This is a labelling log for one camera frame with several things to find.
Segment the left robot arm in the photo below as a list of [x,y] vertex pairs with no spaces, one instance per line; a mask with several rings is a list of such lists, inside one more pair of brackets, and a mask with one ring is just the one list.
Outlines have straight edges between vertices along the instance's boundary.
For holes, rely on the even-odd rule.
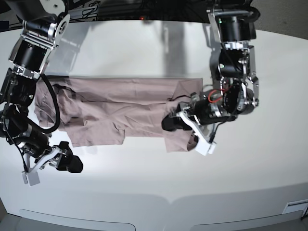
[[215,65],[215,79],[219,88],[207,96],[193,93],[188,103],[180,102],[163,120],[165,131],[191,130],[180,112],[200,126],[224,124],[238,115],[246,115],[258,107],[258,78],[254,47],[255,21],[260,11],[250,0],[208,0],[207,15],[220,52]]

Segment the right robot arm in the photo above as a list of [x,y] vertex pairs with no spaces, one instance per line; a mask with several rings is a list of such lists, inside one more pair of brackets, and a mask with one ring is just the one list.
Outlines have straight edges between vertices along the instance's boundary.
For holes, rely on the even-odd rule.
[[[83,164],[74,155],[66,141],[49,145],[49,136],[60,125],[60,108],[56,94],[44,72],[52,54],[58,48],[69,21],[67,0],[8,0],[6,5],[22,21],[22,33],[9,60],[0,90],[0,135],[19,151],[24,173],[34,173],[50,165],[58,171],[80,173]],[[55,122],[42,128],[28,117],[37,83],[42,80],[51,95],[55,109]]]

